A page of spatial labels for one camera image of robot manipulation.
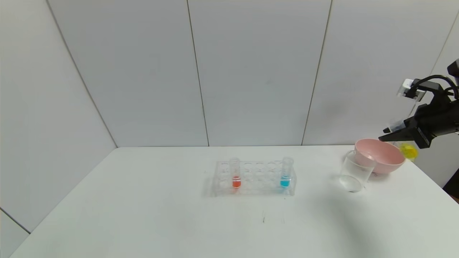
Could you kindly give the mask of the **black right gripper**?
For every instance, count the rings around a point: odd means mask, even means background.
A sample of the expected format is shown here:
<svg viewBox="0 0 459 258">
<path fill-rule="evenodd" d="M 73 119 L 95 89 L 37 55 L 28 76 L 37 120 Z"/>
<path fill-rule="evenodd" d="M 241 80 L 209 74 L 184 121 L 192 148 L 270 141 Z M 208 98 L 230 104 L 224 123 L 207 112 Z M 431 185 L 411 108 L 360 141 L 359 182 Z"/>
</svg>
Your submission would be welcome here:
<svg viewBox="0 0 459 258">
<path fill-rule="evenodd" d="M 431 147 L 436 137 L 459 131 L 459 104 L 450 101 L 443 104 L 423 104 L 414 116 L 407 119 L 391 119 L 383 129 L 381 142 L 412 142 L 420 149 Z"/>
</svg>

